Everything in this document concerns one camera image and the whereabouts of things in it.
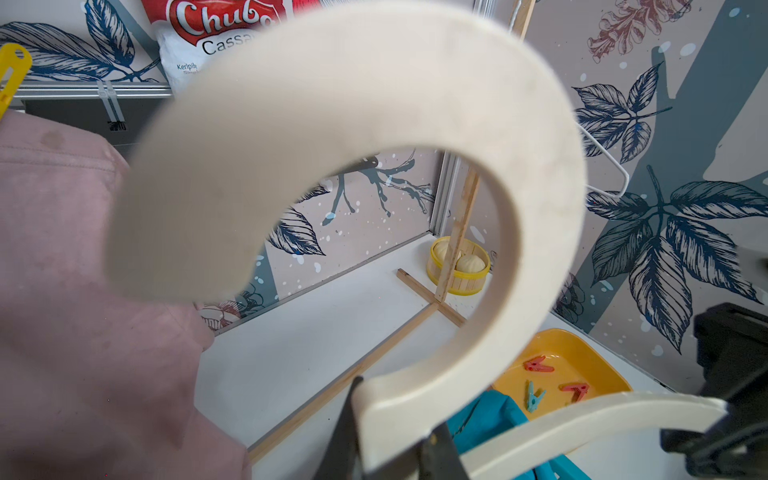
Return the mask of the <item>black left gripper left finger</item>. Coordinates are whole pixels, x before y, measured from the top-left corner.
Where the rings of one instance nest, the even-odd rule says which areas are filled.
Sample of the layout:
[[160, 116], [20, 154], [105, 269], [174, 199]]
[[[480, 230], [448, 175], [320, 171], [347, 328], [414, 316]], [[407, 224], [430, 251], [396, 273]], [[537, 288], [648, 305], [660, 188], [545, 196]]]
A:
[[358, 449], [356, 422], [352, 408], [353, 393], [362, 376], [352, 381], [343, 408], [327, 445], [323, 458], [313, 480], [354, 480], [363, 479]]

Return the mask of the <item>teal clothespin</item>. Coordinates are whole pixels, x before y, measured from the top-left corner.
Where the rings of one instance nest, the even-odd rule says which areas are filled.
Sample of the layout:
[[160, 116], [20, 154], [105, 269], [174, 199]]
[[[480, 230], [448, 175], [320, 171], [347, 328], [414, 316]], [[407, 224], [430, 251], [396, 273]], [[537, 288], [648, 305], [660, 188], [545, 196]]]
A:
[[533, 380], [527, 380], [526, 381], [526, 393], [525, 393], [525, 410], [533, 414], [535, 413], [544, 396], [546, 395], [546, 391], [541, 388], [537, 388]]

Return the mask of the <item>red clothespin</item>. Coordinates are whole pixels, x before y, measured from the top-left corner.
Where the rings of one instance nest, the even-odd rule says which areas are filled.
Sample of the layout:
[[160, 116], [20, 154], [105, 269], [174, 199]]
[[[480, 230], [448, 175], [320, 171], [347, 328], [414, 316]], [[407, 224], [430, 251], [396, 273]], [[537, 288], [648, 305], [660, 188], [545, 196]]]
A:
[[555, 367], [547, 364], [547, 356], [539, 355], [523, 362], [523, 368], [528, 372], [552, 373]]
[[590, 385], [586, 382], [573, 382], [560, 385], [559, 390], [571, 395], [571, 403], [578, 403], [588, 395]]

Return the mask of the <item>teal t-shirt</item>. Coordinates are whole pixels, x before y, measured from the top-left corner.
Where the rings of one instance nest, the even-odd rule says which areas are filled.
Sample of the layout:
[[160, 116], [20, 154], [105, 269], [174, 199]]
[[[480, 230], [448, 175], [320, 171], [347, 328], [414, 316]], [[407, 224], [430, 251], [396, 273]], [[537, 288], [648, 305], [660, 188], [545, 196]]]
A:
[[450, 436], [463, 455], [527, 422], [515, 401], [496, 390], [486, 390], [447, 421]]

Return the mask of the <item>pink-grey t-shirt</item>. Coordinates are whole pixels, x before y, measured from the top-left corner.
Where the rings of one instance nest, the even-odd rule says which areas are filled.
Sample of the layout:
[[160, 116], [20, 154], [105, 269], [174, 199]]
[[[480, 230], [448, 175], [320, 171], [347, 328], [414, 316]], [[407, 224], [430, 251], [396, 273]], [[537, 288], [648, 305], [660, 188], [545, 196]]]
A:
[[128, 164], [101, 136], [1, 121], [1, 475], [247, 479], [245, 447], [198, 411], [212, 331], [190, 304], [107, 283], [103, 247]]

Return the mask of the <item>yellow clothespin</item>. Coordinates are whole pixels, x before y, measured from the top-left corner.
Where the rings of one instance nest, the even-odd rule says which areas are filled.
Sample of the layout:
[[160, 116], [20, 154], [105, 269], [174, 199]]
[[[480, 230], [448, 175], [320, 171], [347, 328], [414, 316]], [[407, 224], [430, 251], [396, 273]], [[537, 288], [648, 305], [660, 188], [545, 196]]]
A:
[[9, 109], [14, 96], [31, 70], [33, 58], [20, 44], [6, 43], [1, 47], [1, 105], [0, 119]]

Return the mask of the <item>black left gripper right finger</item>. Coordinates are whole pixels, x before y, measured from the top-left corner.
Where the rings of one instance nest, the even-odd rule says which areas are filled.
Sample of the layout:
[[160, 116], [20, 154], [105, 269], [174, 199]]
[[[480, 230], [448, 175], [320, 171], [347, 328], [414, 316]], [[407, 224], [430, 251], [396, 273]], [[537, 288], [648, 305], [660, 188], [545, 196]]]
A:
[[419, 445], [420, 480], [469, 480], [446, 423]]

